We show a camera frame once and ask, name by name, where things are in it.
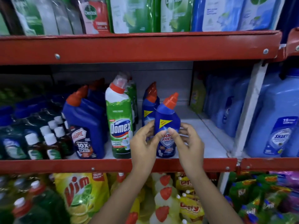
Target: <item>bolt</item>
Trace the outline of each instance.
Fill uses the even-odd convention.
[[[59,54],[57,54],[57,53],[55,53],[55,58],[57,59],[57,60],[60,60],[60,55]]]

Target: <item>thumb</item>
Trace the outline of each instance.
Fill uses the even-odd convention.
[[[153,137],[150,146],[157,149],[158,143],[159,141],[165,136],[166,131],[159,131],[158,133],[156,133],[156,135]]]
[[[178,132],[175,129],[169,127],[167,129],[167,131],[172,136],[174,142],[176,143],[176,147],[178,148],[178,150],[180,150],[186,146],[185,143],[183,142],[182,138],[180,137],[180,135],[178,134]]]

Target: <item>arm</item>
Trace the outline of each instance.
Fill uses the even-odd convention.
[[[188,135],[188,137],[180,136],[172,128],[168,128],[168,132],[177,145],[180,163],[200,198],[209,223],[243,224],[238,214],[205,174],[203,169],[204,143],[197,132],[187,123],[181,123],[181,127],[183,129],[180,129],[179,133]]]
[[[113,192],[100,211],[94,215],[90,224],[121,224],[126,222],[133,202],[154,166],[158,143],[166,134],[166,131],[160,131],[151,142],[147,143],[146,137],[153,135],[153,126],[154,121],[151,121],[140,128],[130,140],[132,172]]]

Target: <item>hand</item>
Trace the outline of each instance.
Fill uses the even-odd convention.
[[[157,146],[166,131],[158,132],[153,139],[146,142],[146,138],[154,135],[154,120],[140,128],[130,140],[132,171],[141,171],[148,177],[156,160]]]
[[[167,131],[176,143],[180,163],[186,175],[189,179],[194,179],[199,170],[203,171],[204,143],[190,124],[181,123],[181,127],[179,132],[170,127]]]

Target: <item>finger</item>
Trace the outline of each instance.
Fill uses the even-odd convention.
[[[147,133],[147,137],[153,136],[154,135],[154,131],[150,131]]]
[[[190,125],[190,124],[188,124],[188,123],[184,123],[184,122],[182,122],[182,123],[181,123],[181,127],[184,128],[185,130],[187,130],[187,132],[188,132],[187,135],[188,135],[189,137],[198,136],[196,130],[194,129],[194,127],[193,127],[192,125]]]
[[[183,140],[183,142],[189,144],[189,137],[186,137],[186,136],[180,136],[180,137]]]
[[[172,136],[174,142],[176,143],[176,146],[177,146],[178,150],[186,148],[185,143],[183,142],[183,140],[181,139],[180,135],[178,134],[178,132],[176,132],[175,129],[169,127],[167,129],[167,131]]]
[[[185,129],[180,129],[180,130],[178,131],[178,133],[183,134],[183,135],[188,135],[188,131],[185,130]]]
[[[163,131],[159,131],[158,133],[156,133],[156,135],[153,137],[151,143],[150,143],[150,147],[152,149],[157,149],[158,143],[159,141],[166,135],[166,130]]]
[[[151,128],[154,127],[155,121],[152,120],[148,124],[146,124],[144,127],[141,127],[136,134],[142,134],[146,135],[149,131],[151,131]]]

